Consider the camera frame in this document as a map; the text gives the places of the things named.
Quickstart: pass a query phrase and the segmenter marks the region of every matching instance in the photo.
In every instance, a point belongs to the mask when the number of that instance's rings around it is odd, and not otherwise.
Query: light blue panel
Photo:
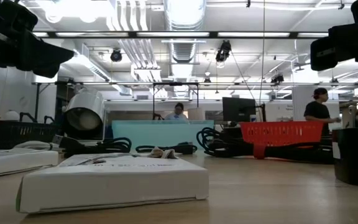
[[[214,121],[113,121],[114,138],[126,137],[137,146],[176,146],[180,142],[192,142],[198,149],[197,132],[214,128]]]

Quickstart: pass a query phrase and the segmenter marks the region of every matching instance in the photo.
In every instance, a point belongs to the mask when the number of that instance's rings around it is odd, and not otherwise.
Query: dark hair
[[[325,89],[325,88],[317,88],[317,89],[314,90],[313,98],[315,100],[317,100],[320,97],[320,95],[327,94],[327,93],[328,93],[327,89]]]
[[[181,110],[184,110],[184,109],[185,109],[185,107],[183,106],[183,103],[177,103],[177,105],[175,106],[175,108],[177,108],[178,106],[181,108]]]

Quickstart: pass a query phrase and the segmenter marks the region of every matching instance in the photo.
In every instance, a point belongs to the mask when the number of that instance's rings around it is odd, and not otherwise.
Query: desk
[[[358,223],[358,187],[336,180],[333,166],[197,154],[182,158],[209,170],[208,200],[26,215],[15,211],[24,174],[14,174],[0,177],[0,224]]]

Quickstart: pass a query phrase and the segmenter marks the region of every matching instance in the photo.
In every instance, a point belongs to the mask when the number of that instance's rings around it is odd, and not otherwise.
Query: black basket
[[[56,124],[0,121],[0,149],[12,149],[27,141],[51,142],[59,131]]]

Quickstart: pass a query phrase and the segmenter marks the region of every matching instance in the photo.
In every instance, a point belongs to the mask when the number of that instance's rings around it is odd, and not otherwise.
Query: black container
[[[0,121],[0,149],[12,149],[27,141],[52,142],[59,130],[56,124]]]
[[[358,128],[333,131],[335,176],[352,185],[358,185]]]

